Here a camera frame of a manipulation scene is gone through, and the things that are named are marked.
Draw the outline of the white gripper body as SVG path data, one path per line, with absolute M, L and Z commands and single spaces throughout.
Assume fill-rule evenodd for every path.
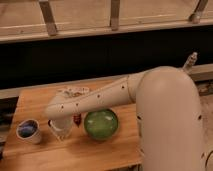
M 58 140 L 64 140 L 71 134 L 73 121 L 71 117 L 66 117 L 62 119 L 49 120 L 48 125 L 51 132 Z

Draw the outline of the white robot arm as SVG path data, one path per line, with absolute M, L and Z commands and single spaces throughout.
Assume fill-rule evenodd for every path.
M 194 81 L 182 69 L 161 66 L 79 97 L 58 94 L 45 115 L 56 120 L 131 103 L 141 118 L 143 171 L 206 171 L 201 101 Z

